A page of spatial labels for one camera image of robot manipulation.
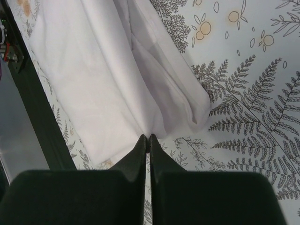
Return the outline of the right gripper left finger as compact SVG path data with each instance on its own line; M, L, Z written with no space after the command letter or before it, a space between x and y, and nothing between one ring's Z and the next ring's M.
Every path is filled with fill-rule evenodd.
M0 203L3 225L141 225L147 138L108 170L29 170Z

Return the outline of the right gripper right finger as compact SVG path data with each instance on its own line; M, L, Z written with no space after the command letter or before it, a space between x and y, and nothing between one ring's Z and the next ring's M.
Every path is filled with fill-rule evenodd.
M268 180L253 172L186 171L149 138L155 225L284 225Z

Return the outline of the white t shirt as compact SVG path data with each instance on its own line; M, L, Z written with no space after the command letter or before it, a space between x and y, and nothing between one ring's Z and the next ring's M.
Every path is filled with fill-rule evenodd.
M43 0L30 46L95 165L206 122L209 96L148 0Z

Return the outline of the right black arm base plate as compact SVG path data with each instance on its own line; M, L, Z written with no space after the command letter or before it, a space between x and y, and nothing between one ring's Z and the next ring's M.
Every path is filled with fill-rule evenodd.
M16 73L20 72L24 55L7 19L0 20L0 56Z

